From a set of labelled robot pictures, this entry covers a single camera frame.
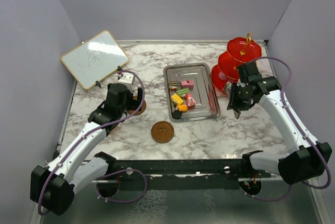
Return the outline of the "red three-tier cake stand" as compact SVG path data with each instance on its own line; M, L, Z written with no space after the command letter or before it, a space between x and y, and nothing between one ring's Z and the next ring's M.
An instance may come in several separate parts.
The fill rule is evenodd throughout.
M211 70L212 85L224 96L228 83L237 83L239 73L237 67L262 56L262 49L252 39L252 33L246 37L236 37L227 43L224 53L218 57L217 64Z

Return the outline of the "brown layered cake slice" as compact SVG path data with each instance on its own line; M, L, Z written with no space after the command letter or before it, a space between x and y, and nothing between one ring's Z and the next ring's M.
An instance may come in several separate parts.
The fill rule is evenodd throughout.
M172 89L172 90L180 89L181 88L181 82L169 81L168 82L168 87L169 87L169 89Z

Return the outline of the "black round cookie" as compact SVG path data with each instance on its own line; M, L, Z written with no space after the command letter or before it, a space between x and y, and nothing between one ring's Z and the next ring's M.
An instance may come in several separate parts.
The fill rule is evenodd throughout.
M173 117L173 119L180 119L182 114L183 113L181 111L175 110L174 112L172 112L172 117Z

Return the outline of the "green layered cake slice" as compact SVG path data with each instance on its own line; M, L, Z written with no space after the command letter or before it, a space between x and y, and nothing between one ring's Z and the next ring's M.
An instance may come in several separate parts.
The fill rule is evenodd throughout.
M182 88L182 89L178 89L176 91L176 94L179 96L179 97L185 97L188 93L190 92L189 88Z

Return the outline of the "stainless steel tray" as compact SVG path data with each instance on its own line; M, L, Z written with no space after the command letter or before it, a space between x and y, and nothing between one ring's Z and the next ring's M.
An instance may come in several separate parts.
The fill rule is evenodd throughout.
M167 107L169 116L174 122L186 122L203 119L214 119L220 116L220 107L214 87L210 80L210 69L205 63L192 63L169 65L163 70L166 89ZM176 110L173 104L173 91L169 88L169 82L192 81L194 86L190 89L196 105L183 112L179 119L173 117Z

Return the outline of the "pink heart-shaped cake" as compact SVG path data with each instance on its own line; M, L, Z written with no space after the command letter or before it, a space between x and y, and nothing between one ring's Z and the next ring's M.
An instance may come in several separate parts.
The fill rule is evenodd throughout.
M193 98L193 96L191 95L191 93L187 93L185 95L185 100L186 100L186 106L188 108L192 108L195 107L197 102L195 101L195 99Z

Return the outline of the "orange fish-shaped pastry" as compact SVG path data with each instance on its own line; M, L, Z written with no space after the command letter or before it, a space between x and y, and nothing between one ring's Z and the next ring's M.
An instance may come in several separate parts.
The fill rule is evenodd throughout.
M188 107L185 104L178 104L176 108L182 113L188 111Z

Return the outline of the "pink cake with cherry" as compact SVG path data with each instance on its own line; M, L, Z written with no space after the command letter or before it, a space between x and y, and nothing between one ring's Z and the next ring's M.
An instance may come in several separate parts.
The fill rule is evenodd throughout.
M181 88L189 88L190 90L192 90L194 88L194 81L192 80L181 81Z

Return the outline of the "metal tongs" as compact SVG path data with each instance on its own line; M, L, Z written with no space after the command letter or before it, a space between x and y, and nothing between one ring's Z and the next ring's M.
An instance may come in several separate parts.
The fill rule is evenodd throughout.
M226 84L226 95L229 98L227 110L232 110L235 119L239 119L241 115L241 109L240 109L240 102L237 98L236 91L235 91L236 85L228 82Z

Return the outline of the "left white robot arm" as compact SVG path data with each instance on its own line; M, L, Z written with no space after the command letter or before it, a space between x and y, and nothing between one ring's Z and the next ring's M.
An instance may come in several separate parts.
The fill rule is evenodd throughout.
M115 175L116 167L100 157L86 165L82 163L119 123L141 109L144 98L143 86L138 88L134 99L131 84L121 81L108 84L106 99L90 113L75 140L53 161L45 166L38 165L31 172L30 199L37 203L39 215L49 212L62 215L72 204L75 194L88 183Z

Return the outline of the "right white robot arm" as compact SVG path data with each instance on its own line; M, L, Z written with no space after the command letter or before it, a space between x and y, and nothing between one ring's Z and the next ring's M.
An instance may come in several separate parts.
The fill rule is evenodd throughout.
M284 87L273 77L263 77L255 61L238 66L239 84L227 88L228 110L233 110L235 118L243 111L259 104L270 116L280 132L288 155L272 155L264 151L253 151L243 155L240 171L245 177L253 177L259 170L277 174L284 182L293 185L319 177L327 173L326 185L331 182L328 161L332 154L331 146L318 139L307 130L291 108Z

